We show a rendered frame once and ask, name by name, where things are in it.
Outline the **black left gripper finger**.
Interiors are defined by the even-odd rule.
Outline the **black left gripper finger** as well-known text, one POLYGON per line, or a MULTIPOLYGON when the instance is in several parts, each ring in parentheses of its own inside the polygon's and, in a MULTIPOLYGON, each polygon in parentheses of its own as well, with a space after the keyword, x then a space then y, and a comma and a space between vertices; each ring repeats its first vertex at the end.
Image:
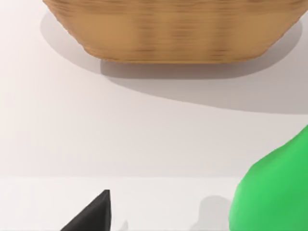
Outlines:
POLYGON ((60 231, 110 231, 110 190, 104 190, 60 231))

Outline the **green rounded object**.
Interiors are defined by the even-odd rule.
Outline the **green rounded object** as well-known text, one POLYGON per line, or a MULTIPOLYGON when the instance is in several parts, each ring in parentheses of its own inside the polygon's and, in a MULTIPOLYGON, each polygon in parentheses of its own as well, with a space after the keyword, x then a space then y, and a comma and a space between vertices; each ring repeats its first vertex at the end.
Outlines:
POLYGON ((254 163, 238 184, 230 231, 308 231, 308 125, 254 163))

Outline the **woven wooden basket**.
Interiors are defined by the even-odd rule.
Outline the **woven wooden basket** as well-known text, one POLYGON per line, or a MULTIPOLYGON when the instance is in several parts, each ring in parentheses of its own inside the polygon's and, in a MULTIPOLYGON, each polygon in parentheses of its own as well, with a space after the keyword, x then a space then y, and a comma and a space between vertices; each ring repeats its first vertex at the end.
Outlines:
POLYGON ((221 64, 257 58, 308 11, 308 0, 43 0, 97 58, 221 64))

